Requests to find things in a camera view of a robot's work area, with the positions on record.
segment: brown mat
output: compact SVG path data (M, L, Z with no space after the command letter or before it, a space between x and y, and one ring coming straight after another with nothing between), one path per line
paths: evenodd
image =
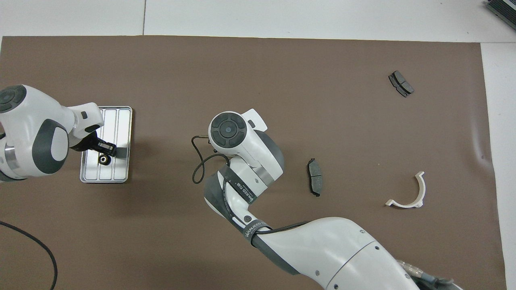
M403 98L399 70L415 93ZM255 108L286 159L251 206L277 228L349 218L398 259L464 289L505 289L480 45L212 37L4 37L0 85L64 106L135 112L125 184L81 183L80 153L57 174L2 184L0 220L54 252L56 289L320 289L281 271L203 200L190 138L224 110ZM207 156L212 147L199 142ZM306 165L324 174L321 197ZM208 162L207 174L220 160ZM417 196L419 209L384 206ZM46 289L46 253L0 228L0 288Z

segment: black wire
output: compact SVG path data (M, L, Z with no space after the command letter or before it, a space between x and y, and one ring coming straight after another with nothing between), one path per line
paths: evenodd
M194 173L192 174L192 181L193 183L195 184L199 184L202 182L202 180L204 179L204 175L206 173L206 167L205 167L205 163L206 161L210 160L211 158L215 157L215 156L221 156L223 157L225 160L226 160L226 165L229 166L230 162L229 162L229 158L227 156L225 156L224 154L220 154L220 153L217 153L217 154L213 154L209 157L207 157L206 159L202 159L202 155L201 155L201 152L199 151L199 149L197 148L197 146L195 145L195 142L194 140L196 138L203 138L203 139L207 139L208 137L207 136L201 136L201 135L197 135L197 136L193 136L192 139L191 139L191 142L192 142L192 145L193 145L193 148L195 149L195 151L197 151L197 154L199 155L199 158L201 159L201 163L199 163L199 165L197 165L197 167L195 168L195 170L193 171ZM195 174L197 173L197 170L199 170L199 168L202 167L202 175L201 175L201 178L196 181L195 180Z
M421 278L411 276L412 280L420 290L438 290L434 285Z
M287 225L287 226L284 226L284 227L281 227L281 228L277 228L277 229L274 229L274 230L270 230L270 231L257 231L256 234L263 235L263 234L272 234L272 233L276 233L276 232L282 232L282 231L290 230L290 229L293 229L293 228L297 228L297 227L299 227L301 225L304 225L306 223L308 223L308 222L307 221L302 221L302 222L294 223L294 224Z
M197 154L199 155L199 158L201 159L201 163L202 163L202 155L201 155L201 152L199 151L199 149L197 148L197 146L196 146L196 145L195 145L195 143L194 143L194 140L195 140L195 139L197 139L197 138L203 138L203 139L204 139L204 138L207 138L207 137L197 135L197 136L193 136L193 137L192 137L192 140L191 140L192 145L193 145L193 148L195 148L195 151L197 151ZM199 180L199 182L198 182L198 183L196 183L195 181L194 181L193 183L195 183L195 184L199 184L199 183L201 183L201 181L204 179L204 173L205 173L205 171L206 171L206 167L204 166L204 163L202 163L202 175L201 175L201 179Z
M35 241L38 245L40 245L49 254L50 259L52 260L52 265L54 266L54 281L52 281L52 286L50 287L50 290L53 290L54 287L56 286L56 282L57 282L57 263L56 263L56 259L54 258L54 255L52 254L52 251L42 241L38 240L36 237L25 232L24 230L19 229L15 226L8 224L6 222L3 222L3 221L0 221L0 225L3 225L12 230L15 230L15 231L19 232L20 234L23 234L24 236L30 238L31 240Z

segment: aluminum tray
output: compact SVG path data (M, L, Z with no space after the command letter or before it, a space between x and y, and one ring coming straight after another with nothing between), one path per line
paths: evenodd
M128 106L101 106L104 126L97 129L97 136L117 146L116 157L109 165L99 164L99 153L84 151L80 160L80 180L86 183L122 183L129 173L129 151L133 109Z

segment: white table surface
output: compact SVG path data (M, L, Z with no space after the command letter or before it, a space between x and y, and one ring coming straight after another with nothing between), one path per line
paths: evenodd
M516 31L483 0L0 0L0 37L142 34L482 43L507 288L516 290Z

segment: circular joint cap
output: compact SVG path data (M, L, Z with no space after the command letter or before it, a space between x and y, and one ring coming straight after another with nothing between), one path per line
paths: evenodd
M210 134L220 147L233 148L246 137L247 125L245 120L235 113L222 113L212 121Z
M27 96L27 89L22 85L7 87L0 91L0 114L18 107Z

